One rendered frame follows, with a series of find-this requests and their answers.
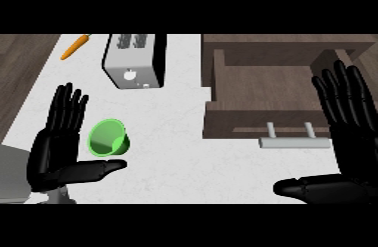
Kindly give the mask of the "brown wooden cabinet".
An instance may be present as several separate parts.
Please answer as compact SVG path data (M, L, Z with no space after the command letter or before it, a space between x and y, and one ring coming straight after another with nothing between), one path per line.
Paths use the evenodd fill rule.
M202 85L210 89L215 49L227 65L303 65L324 50L342 49L351 61L373 45L368 34L203 34L200 36Z

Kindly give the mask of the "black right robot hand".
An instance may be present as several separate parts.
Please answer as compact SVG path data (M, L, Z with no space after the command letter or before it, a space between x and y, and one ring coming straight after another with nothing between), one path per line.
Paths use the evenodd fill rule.
M333 62L333 71L311 77L329 124L337 174L280 180L272 193L306 204L378 206L378 111L355 66Z

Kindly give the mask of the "green cup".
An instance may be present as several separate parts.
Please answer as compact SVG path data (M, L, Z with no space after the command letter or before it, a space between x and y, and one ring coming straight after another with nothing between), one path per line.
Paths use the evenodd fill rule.
M88 133L86 146L97 157L122 155L129 148L129 139L122 122L117 119L101 120Z

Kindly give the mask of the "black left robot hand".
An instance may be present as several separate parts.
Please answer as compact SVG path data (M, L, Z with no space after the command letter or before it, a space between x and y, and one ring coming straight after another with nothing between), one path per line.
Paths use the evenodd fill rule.
M86 101L88 96L72 89L70 82L57 86L45 126L36 133L26 163L32 192L47 192L66 184L97 182L126 167L122 159L76 160Z

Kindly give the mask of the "brown wooden drawer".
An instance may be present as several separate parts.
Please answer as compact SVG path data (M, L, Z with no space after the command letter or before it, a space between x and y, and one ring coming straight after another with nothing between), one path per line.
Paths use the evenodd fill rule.
M330 137L323 112L314 110L267 110L234 108L225 102L205 103L203 139L258 139L267 137L267 123L277 137L305 137L303 123L309 122L317 137Z
M340 59L351 65L346 51L324 50L303 65L227 65L225 51L215 49L210 64L210 100L230 110L312 110L317 95L311 76Z

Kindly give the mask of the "brown wooden drawer front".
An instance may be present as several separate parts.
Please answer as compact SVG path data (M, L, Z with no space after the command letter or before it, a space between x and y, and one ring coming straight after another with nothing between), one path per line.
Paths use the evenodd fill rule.
M330 137L323 112L314 110L267 110L234 108L225 102L205 103L203 139L258 139L267 137L267 123L277 137L305 137L303 123L309 122L317 137Z

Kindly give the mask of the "silver toaster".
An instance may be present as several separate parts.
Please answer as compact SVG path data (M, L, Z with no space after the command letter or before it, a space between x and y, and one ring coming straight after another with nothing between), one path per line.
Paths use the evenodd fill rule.
M101 69L117 89L163 86L165 54L165 34L109 35Z

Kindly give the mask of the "orange carrot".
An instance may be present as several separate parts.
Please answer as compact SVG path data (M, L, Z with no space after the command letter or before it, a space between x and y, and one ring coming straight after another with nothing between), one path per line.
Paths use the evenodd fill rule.
M64 50L64 52L60 56L60 60L64 60L75 53L75 51L79 49L79 47L88 42L89 35L91 34L83 34L78 37L75 42L70 44L70 46Z

